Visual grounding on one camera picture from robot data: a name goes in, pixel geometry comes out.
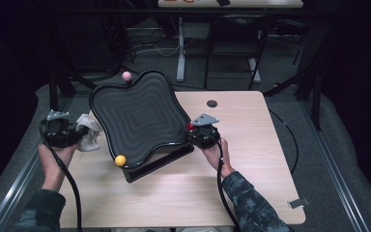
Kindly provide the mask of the black wavy tray with base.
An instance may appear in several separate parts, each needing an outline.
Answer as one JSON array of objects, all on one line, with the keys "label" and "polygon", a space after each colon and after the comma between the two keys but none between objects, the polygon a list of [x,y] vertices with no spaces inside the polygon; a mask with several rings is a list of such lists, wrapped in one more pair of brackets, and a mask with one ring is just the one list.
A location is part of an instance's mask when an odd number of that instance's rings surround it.
[{"label": "black wavy tray with base", "polygon": [[89,104],[110,156],[126,158],[121,169],[129,183],[194,150],[186,132],[190,118],[160,70],[146,70],[127,84],[102,84]]}]

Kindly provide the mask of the aluminium floor rail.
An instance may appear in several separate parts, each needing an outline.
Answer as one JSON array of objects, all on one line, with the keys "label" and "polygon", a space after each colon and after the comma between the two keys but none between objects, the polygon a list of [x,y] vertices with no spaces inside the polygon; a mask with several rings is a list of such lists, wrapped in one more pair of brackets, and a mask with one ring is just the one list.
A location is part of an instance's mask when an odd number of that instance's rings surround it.
[{"label": "aluminium floor rail", "polygon": [[40,187],[42,174],[37,147],[41,143],[39,122],[50,110],[49,98],[39,98],[31,124],[0,177],[0,232],[4,232],[23,208],[30,192]]},{"label": "aluminium floor rail", "polygon": [[312,131],[317,144],[321,150],[321,157],[325,164],[327,173],[334,185],[335,191],[340,199],[343,209],[345,210],[349,222],[354,228],[355,232],[370,232],[366,221],[364,220],[360,209],[351,193],[343,175],[332,155],[332,151],[322,133],[314,125],[311,117],[311,108],[306,101],[299,102],[300,110],[305,117],[305,121]]}]

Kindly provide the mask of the black metal stand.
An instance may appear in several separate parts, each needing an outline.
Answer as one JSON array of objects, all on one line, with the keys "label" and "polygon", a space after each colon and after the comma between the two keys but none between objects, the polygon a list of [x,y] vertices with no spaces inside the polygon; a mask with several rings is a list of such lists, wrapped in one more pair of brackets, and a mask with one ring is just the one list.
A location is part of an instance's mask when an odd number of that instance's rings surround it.
[{"label": "black metal stand", "polygon": [[289,86],[298,83],[300,87],[295,93],[298,101],[306,101],[312,95],[311,103],[311,122],[316,130],[320,130],[320,106],[321,106],[321,85],[322,78],[318,75],[315,68],[307,68],[286,81],[277,84],[269,91],[264,93],[265,97],[271,97]]},{"label": "black metal stand", "polygon": [[80,84],[88,87],[93,90],[97,85],[90,80],[84,78],[83,76],[71,72],[68,70],[61,69],[59,71],[54,71],[49,78],[49,99],[50,99],[50,108],[54,110],[59,109],[58,103],[58,93],[60,90],[61,93],[67,98],[73,98],[76,94],[76,90],[72,85],[72,81],[77,81]]}]

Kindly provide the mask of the person's right hand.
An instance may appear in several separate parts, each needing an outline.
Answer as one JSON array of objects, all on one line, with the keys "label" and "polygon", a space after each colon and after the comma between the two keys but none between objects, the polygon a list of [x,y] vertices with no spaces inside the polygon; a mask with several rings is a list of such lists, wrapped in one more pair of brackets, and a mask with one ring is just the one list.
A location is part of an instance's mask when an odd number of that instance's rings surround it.
[{"label": "person's right hand", "polygon": [[228,142],[226,139],[221,138],[218,145],[209,149],[203,149],[202,152],[212,168],[220,171],[223,179],[235,171],[230,162]]}]

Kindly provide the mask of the grey tape strip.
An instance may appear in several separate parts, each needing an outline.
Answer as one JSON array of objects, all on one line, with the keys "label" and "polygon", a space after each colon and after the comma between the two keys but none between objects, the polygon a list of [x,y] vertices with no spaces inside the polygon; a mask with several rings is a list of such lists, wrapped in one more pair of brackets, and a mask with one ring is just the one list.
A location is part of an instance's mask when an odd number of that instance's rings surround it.
[{"label": "grey tape strip", "polygon": [[291,209],[296,209],[296,208],[304,208],[305,206],[310,204],[310,200],[306,197],[304,198],[299,198],[293,201],[288,202],[288,206]]}]

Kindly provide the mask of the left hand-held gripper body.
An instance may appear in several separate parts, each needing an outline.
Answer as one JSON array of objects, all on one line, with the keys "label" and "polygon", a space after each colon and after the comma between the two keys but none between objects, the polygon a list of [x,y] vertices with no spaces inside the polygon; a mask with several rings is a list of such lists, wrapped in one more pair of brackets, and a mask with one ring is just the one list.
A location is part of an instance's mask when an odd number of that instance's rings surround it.
[{"label": "left hand-held gripper body", "polygon": [[80,141],[83,135],[77,132],[77,126],[70,123],[69,116],[69,112],[51,109],[40,123],[43,141],[56,148],[66,148]]}]

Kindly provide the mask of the black chair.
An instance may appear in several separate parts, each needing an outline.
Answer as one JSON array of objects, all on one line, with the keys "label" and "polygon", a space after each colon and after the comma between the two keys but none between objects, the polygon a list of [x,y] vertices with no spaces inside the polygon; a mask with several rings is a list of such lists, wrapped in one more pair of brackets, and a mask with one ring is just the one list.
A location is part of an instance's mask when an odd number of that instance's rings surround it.
[{"label": "black chair", "polygon": [[204,88],[208,88],[209,73],[248,72],[248,88],[251,89],[254,77],[248,59],[256,60],[259,71],[264,47],[274,24],[275,19],[264,14],[227,14],[212,21],[205,47]]}]

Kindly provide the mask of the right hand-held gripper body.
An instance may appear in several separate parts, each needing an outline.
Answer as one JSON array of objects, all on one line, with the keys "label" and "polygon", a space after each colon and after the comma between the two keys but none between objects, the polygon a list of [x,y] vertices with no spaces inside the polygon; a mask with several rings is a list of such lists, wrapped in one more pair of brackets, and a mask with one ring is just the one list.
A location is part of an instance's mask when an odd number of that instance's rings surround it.
[{"label": "right hand-held gripper body", "polygon": [[194,130],[188,130],[189,141],[200,149],[212,148],[220,139],[220,133],[214,126],[219,120],[208,114],[201,114],[190,123],[195,126]]}]

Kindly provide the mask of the white table leg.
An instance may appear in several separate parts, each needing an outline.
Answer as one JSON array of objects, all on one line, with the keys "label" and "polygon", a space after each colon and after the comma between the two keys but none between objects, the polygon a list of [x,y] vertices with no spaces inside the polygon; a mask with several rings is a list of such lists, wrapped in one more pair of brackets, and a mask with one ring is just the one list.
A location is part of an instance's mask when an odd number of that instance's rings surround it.
[{"label": "white table leg", "polygon": [[261,76],[259,74],[258,68],[257,68],[257,63],[254,58],[249,58],[248,59],[248,64],[251,69],[251,74],[253,75],[254,79],[253,82],[255,84],[260,84],[262,82]]},{"label": "white table leg", "polygon": [[178,24],[178,40],[179,40],[179,56],[178,56],[178,68],[177,68],[177,81],[183,82],[185,80],[186,70],[186,52],[185,52],[185,38],[184,38],[184,22],[183,19],[179,18]]}]

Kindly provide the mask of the black horizontal frame bar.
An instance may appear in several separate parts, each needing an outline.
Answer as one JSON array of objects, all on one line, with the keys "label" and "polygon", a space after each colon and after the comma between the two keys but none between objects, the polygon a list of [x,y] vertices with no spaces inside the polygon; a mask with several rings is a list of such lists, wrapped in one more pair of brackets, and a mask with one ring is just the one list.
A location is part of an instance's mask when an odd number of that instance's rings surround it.
[{"label": "black horizontal frame bar", "polygon": [[294,17],[309,17],[309,16],[332,16],[338,15],[338,12],[314,12],[304,9],[292,10],[226,10],[226,9],[156,9],[156,10],[64,10],[64,9],[36,9],[40,14],[77,14],[77,15],[151,15],[151,16],[189,16],[189,15],[227,15],[227,14],[243,14],[243,15],[281,15]]}]

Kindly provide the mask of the person's left hand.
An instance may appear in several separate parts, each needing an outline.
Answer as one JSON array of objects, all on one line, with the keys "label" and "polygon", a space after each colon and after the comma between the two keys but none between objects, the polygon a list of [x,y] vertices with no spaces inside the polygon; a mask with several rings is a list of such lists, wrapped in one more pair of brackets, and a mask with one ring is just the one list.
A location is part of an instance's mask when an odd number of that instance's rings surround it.
[{"label": "person's left hand", "polygon": [[[74,144],[66,148],[54,148],[54,151],[62,163],[65,166],[69,166],[77,147],[78,144]],[[45,145],[41,144],[38,147],[38,151],[44,175],[42,188],[58,192],[65,179],[65,174],[53,157],[51,151]]]}]

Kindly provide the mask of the white quilted cloth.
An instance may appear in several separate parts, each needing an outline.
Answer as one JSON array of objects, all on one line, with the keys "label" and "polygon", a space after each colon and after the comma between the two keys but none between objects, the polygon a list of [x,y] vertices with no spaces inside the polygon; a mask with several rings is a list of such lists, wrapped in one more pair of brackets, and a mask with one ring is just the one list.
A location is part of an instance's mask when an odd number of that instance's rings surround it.
[{"label": "white quilted cloth", "polygon": [[100,148],[98,136],[103,132],[100,123],[89,114],[81,114],[76,120],[77,130],[87,129],[88,132],[82,136],[77,148],[80,152],[92,152]]}]

